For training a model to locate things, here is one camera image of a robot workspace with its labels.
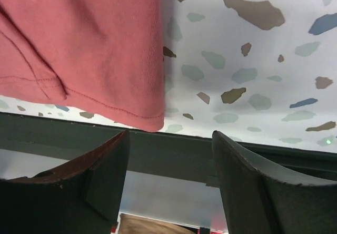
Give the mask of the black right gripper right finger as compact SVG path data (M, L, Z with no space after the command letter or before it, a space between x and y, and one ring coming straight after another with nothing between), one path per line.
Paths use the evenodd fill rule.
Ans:
M283 167L212 134L229 233L336 233L336 181Z

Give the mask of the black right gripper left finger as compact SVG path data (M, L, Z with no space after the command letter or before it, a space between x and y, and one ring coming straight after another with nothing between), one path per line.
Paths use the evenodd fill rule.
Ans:
M130 134L31 178L1 180L1 233L110 233L117 226Z

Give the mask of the salmon pink t shirt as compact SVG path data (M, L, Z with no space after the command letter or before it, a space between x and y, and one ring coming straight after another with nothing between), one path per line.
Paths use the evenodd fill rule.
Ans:
M1 0L1 95L164 125L161 0Z

